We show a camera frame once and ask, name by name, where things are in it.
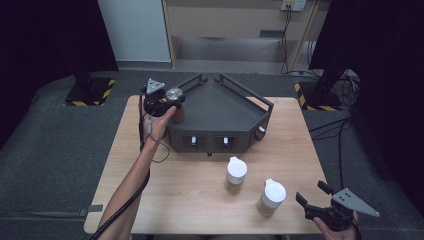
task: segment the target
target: gray floor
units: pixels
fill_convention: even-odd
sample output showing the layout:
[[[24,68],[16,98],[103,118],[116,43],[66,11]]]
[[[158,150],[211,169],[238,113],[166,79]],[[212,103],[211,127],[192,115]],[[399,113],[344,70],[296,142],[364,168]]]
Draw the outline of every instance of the gray floor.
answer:
[[[236,48],[238,40],[233,40],[230,43],[233,47],[222,49],[217,47],[223,42],[219,39],[189,40],[183,46],[188,52],[180,52],[175,69],[157,64],[120,63],[119,73],[97,73],[117,80],[101,107],[63,106],[74,83],[72,77],[41,88],[37,100],[0,151],[0,212],[74,213],[89,206],[126,100],[138,94],[150,77],[180,83],[194,73],[205,73],[208,77],[229,73],[262,96],[282,97],[296,97],[293,85],[298,81],[316,81],[281,75],[277,42],[258,42],[259,52],[255,53],[251,41],[239,41],[241,47]],[[226,51],[227,55],[224,57],[220,51]],[[258,57],[262,52],[270,56]],[[307,70],[306,55],[296,70]],[[340,93],[341,87],[337,84],[335,90]],[[338,112],[302,112],[309,129],[349,116],[346,107]],[[337,188],[340,185],[337,138],[314,141],[314,146],[327,182]],[[379,178],[353,126],[343,131],[341,149],[344,185],[381,213],[380,218],[360,214],[363,239],[424,239],[423,217],[396,182]],[[0,239],[88,239],[89,235],[83,231],[84,220],[1,217]],[[137,235],[133,239],[144,238]],[[290,239],[322,239],[322,236],[290,235]]]

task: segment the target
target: cup lid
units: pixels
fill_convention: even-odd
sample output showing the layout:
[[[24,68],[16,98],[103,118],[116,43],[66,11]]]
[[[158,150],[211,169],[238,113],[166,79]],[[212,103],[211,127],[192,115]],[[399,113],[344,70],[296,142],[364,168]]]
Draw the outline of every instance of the cup lid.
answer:
[[[272,179],[265,181],[265,194],[263,194],[262,200],[268,207],[278,207],[286,198],[286,189],[281,183],[275,182]]]
[[[237,157],[231,157],[227,166],[227,178],[234,184],[241,183],[247,173],[247,165]]]

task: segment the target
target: controller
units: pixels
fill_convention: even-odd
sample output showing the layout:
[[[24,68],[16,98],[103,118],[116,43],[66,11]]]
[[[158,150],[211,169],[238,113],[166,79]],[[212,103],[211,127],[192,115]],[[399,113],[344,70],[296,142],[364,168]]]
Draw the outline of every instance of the controller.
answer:
[[[308,220],[319,217],[332,231],[340,232],[354,224],[353,211],[375,217],[380,216],[377,211],[347,188],[333,195],[333,189],[323,181],[318,182],[318,187],[327,194],[332,195],[330,207],[320,208],[309,205],[302,195],[296,193],[296,201],[304,208],[305,218]]]
[[[165,84],[152,80],[147,82],[141,92],[145,95],[144,110],[151,116],[161,117],[172,106],[181,109],[182,103],[185,101],[185,95],[179,88],[171,88],[165,90]]]

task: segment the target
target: white cabinet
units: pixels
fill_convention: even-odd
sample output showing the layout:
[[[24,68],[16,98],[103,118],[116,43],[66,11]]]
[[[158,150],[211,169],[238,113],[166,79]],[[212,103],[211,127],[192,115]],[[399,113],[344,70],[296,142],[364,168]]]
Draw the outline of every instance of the white cabinet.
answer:
[[[99,0],[117,61],[171,62],[160,0]]]

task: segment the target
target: wrist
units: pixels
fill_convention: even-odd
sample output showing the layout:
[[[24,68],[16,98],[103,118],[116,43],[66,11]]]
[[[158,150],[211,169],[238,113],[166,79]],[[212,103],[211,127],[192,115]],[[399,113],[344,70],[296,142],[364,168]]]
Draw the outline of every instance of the wrist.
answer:
[[[158,146],[159,146],[159,141],[156,141],[156,140],[152,139],[152,137],[149,136],[144,140],[144,148],[143,149],[148,148],[150,150],[156,150]]]

